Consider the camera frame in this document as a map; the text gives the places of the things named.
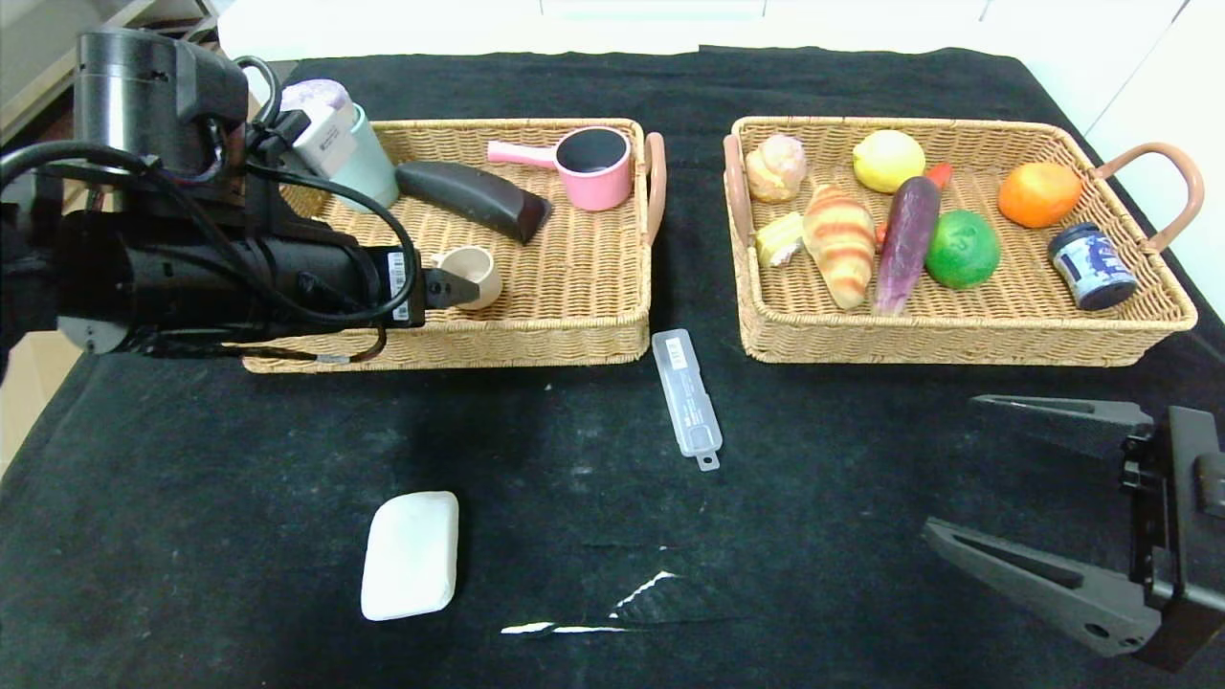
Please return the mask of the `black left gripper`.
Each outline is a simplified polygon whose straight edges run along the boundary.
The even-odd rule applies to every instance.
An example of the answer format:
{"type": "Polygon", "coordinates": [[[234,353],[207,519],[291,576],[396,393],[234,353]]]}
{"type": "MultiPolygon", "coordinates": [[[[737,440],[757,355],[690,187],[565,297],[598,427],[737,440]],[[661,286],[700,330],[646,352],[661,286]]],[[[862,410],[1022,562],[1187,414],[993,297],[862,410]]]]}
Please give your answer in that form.
{"type": "MultiPolygon", "coordinates": [[[[287,238],[284,248],[290,298],[301,308],[341,318],[345,325],[423,325],[423,302],[412,295],[420,282],[419,257],[410,260],[401,246],[287,238]]],[[[442,268],[424,270],[426,310],[458,308],[479,298],[477,282],[442,268]]]]}

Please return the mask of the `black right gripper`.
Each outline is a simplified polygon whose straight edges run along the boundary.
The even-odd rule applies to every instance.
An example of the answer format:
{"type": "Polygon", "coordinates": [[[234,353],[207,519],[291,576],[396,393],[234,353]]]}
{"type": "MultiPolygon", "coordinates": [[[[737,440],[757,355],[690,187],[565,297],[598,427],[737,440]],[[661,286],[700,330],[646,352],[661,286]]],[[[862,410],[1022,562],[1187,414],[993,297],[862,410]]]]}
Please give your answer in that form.
{"type": "Polygon", "coordinates": [[[1214,416],[1171,406],[1155,429],[1134,402],[976,395],[989,424],[1084,456],[1125,454],[1129,573],[927,519],[944,560],[1102,657],[1180,672],[1223,633],[1223,450],[1214,416]]]}

